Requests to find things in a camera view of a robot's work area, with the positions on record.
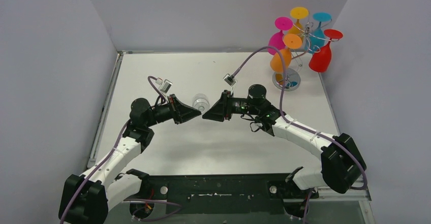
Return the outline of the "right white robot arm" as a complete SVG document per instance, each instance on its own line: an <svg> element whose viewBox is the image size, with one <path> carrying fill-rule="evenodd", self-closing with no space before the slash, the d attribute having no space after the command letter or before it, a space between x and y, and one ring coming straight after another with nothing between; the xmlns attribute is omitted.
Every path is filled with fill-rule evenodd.
<svg viewBox="0 0 431 224"><path fill-rule="evenodd" d="M224 90L220 99L203 114L203 119L223 122L232 115L248 115L258 129L271 136L285 139L303 148L321 165L316 168L297 168L287 178L286 190L293 198L299 198L307 189L327 186L344 194L350 189L362 190L366 186L354 186L364 176L366 164L352 137L319 132L275 107L266 99L266 88L251 85L246 98L236 98L233 92Z"/></svg>

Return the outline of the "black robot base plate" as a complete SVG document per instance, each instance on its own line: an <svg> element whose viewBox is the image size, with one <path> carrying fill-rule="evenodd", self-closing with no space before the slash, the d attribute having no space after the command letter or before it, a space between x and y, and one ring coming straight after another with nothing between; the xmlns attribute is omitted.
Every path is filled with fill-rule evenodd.
<svg viewBox="0 0 431 224"><path fill-rule="evenodd" d="M301 217L307 191L287 177L287 173L148 176L132 197L179 204L181 214L265 212Z"/></svg>

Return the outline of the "clear wine glass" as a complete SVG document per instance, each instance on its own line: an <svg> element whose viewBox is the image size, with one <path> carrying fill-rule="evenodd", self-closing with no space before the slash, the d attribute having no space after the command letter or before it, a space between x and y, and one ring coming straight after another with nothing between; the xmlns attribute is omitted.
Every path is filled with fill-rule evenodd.
<svg viewBox="0 0 431 224"><path fill-rule="evenodd" d="M192 99L192 107L200 112L207 111L210 108L208 97L203 93L196 94Z"/></svg>

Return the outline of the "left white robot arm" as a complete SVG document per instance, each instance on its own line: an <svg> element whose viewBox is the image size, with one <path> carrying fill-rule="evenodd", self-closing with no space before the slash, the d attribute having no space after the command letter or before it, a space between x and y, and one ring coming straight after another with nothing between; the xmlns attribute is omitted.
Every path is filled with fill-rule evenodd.
<svg viewBox="0 0 431 224"><path fill-rule="evenodd" d="M134 100L130 118L111 150L81 175L72 174L66 179L58 213L60 223L104 223L109 211L128 196L147 198L151 185L144 181L145 173L119 180L116 177L149 146L154 136L151 126L168 120L182 124L200 115L200 110L182 103L174 94L158 106L150 105L145 98Z"/></svg>

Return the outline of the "orange wine glass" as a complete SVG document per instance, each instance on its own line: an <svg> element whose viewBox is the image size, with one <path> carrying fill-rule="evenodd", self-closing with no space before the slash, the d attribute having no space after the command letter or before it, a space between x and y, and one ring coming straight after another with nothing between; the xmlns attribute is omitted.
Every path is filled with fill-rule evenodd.
<svg viewBox="0 0 431 224"><path fill-rule="evenodd" d="M268 48L268 52L271 55L273 55L270 61L270 67L274 72L279 74L283 72L282 58L284 59L284 64L285 64L285 67L287 68L291 62L290 49L298 49L302 46L302 39L295 34L284 35L283 42L285 44L285 48L282 50L279 50L281 53L281 56L278 54L278 52L275 49Z"/></svg>

